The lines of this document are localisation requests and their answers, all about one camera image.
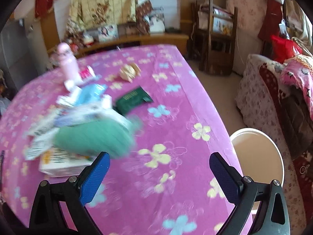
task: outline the paper packet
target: paper packet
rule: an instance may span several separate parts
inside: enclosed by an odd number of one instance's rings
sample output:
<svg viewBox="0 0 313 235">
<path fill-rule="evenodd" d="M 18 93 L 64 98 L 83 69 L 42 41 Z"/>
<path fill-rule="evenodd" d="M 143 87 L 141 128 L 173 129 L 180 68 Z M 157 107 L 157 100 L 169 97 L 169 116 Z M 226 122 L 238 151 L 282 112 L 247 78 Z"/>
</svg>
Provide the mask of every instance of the paper packet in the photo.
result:
<svg viewBox="0 0 313 235">
<path fill-rule="evenodd" d="M 46 152 L 50 148 L 53 147 L 53 138 L 57 134 L 60 128 L 53 128 L 49 132 L 36 136 L 32 140 L 32 144 L 30 148 L 26 150 L 25 153 L 25 160 L 35 160 L 39 157 L 42 153 Z"/>
<path fill-rule="evenodd" d="M 40 156 L 39 171 L 51 177 L 79 175 L 94 159 L 52 147 Z"/>
</svg>

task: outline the white box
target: white box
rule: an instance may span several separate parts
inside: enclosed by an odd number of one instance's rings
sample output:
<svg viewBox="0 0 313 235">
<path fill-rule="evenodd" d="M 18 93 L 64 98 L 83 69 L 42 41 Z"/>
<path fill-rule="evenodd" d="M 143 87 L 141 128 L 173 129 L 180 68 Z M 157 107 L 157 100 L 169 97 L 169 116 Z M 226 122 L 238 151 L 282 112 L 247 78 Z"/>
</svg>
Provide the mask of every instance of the white box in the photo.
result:
<svg viewBox="0 0 313 235">
<path fill-rule="evenodd" d="M 71 154 L 65 150 L 52 147 L 40 156 L 39 171 L 51 177 L 79 175 L 93 161 L 94 158 Z"/>
</svg>

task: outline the bed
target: bed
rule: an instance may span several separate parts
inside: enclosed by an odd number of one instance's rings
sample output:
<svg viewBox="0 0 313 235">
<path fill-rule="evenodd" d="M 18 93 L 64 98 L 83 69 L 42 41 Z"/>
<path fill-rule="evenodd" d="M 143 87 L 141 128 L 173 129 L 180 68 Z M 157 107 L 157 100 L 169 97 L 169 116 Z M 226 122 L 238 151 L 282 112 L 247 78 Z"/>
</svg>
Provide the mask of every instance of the bed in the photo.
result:
<svg viewBox="0 0 313 235">
<path fill-rule="evenodd" d="M 293 160 L 283 128 L 285 117 L 281 101 L 290 96 L 273 66 L 275 62 L 261 55 L 249 55 L 236 97 L 244 123 L 266 133 L 277 145 L 284 162 L 284 193 L 291 233 L 301 234 L 312 216 L 312 181 L 300 169 L 308 164 L 303 156 Z"/>
<path fill-rule="evenodd" d="M 142 70 L 133 83 L 116 77 L 120 66 L 130 62 Z M 209 169 L 209 156 L 218 151 L 241 169 L 217 110 L 178 49 L 133 47 L 90 55 L 79 65 L 93 67 L 96 83 L 107 84 L 105 93 L 113 100 L 139 85 L 154 100 L 131 112 L 143 121 L 137 146 L 129 157 L 111 161 L 93 201 L 86 205 L 102 233 L 216 234 L 233 205 Z M 25 132 L 64 94 L 61 71 L 48 72 L 24 86 L 0 121 L 0 148 L 5 150 L 2 196 L 26 226 L 39 183 L 67 178 L 48 177 L 38 171 L 38 160 L 25 161 L 23 152 L 31 142 Z M 242 234 L 251 223 L 249 217 Z"/>
</svg>

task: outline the white bowl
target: white bowl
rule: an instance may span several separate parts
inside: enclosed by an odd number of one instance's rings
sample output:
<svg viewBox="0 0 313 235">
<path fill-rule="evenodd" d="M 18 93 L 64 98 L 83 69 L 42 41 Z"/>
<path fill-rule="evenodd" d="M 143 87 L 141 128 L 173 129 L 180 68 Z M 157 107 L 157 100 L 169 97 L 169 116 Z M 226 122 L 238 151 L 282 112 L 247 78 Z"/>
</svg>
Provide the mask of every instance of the white bowl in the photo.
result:
<svg viewBox="0 0 313 235">
<path fill-rule="evenodd" d="M 283 186 L 283 159 L 270 137 L 259 130 L 243 128 L 234 132 L 230 140 L 244 176 L 249 176 L 259 183 L 271 183 L 276 179 Z M 251 213 L 256 214 L 258 207 L 259 202 L 255 202 Z"/>
</svg>

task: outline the green wallet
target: green wallet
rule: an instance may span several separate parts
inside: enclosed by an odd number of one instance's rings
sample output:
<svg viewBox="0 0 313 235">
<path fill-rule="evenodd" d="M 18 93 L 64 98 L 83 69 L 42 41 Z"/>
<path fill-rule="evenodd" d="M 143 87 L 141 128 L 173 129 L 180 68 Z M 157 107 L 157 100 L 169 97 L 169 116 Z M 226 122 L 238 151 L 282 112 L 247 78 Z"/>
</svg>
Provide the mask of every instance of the green wallet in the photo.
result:
<svg viewBox="0 0 313 235">
<path fill-rule="evenodd" d="M 135 107 L 142 103 L 153 102 L 152 98 L 142 89 L 137 89 L 127 93 L 115 102 L 114 109 L 122 116 L 126 115 Z"/>
</svg>

